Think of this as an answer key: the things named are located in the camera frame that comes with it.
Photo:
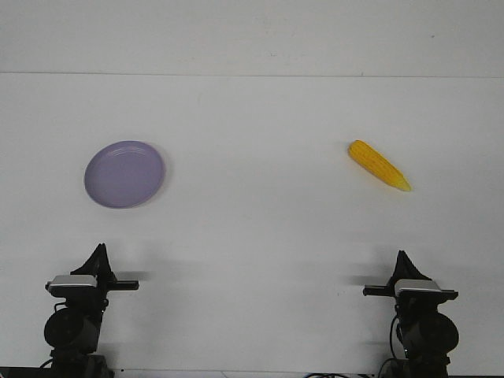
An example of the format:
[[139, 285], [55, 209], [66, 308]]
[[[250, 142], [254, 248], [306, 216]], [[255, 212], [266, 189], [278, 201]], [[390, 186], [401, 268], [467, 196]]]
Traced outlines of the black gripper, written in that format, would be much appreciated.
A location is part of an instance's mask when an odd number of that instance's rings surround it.
[[[394, 286], [399, 280], [430, 280], [430, 278], [416, 268], [404, 250], [400, 250], [396, 258], [394, 271], [387, 285]], [[363, 295], [394, 298], [396, 304], [400, 307], [437, 306], [458, 297], [458, 293], [454, 290], [441, 290], [441, 293], [405, 293], [396, 297], [393, 287], [366, 285], [363, 289]]]
[[70, 272], [71, 275], [89, 275], [97, 278], [97, 300], [104, 302], [110, 291], [137, 291], [138, 280], [119, 280], [109, 264], [106, 244], [99, 243], [84, 264]]

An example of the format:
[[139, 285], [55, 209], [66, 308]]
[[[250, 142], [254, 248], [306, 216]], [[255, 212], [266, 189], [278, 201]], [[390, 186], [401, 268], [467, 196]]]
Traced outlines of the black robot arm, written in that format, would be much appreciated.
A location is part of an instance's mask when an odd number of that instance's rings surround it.
[[108, 293], [137, 291], [139, 282], [117, 279], [106, 244], [99, 243], [82, 266], [55, 276], [45, 289], [63, 301], [54, 306], [44, 326], [44, 339], [52, 351], [40, 369], [49, 377], [114, 377], [106, 357], [97, 353]]
[[395, 300], [389, 329], [391, 357], [380, 366], [378, 377], [448, 376], [449, 353], [459, 343], [459, 332], [438, 307], [458, 298], [457, 291], [440, 288], [400, 250], [387, 283], [366, 285], [363, 295]]

